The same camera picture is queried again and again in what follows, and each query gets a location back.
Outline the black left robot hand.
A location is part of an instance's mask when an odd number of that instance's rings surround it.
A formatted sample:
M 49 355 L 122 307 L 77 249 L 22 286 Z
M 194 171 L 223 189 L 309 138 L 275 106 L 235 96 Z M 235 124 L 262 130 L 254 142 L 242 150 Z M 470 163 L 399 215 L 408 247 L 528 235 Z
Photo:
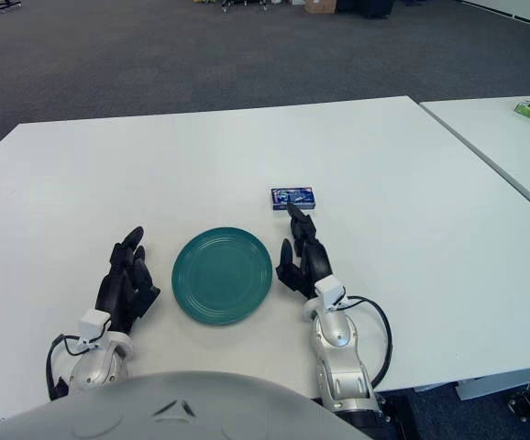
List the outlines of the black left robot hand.
M 160 295 L 146 264 L 142 226 L 133 229 L 122 242 L 115 243 L 109 259 L 110 270 L 102 279 L 94 309 L 110 314 L 109 330 L 129 335 Z

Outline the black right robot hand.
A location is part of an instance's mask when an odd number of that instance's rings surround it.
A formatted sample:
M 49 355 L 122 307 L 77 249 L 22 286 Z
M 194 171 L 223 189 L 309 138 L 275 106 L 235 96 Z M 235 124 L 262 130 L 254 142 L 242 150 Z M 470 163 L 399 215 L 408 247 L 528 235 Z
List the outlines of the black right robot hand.
M 311 216 L 304 214 L 294 203 L 288 203 L 286 210 L 291 217 L 293 244 L 287 238 L 282 241 L 276 273 L 282 284 L 311 300 L 316 296 L 315 284 L 333 274 L 329 257 L 316 238 Z

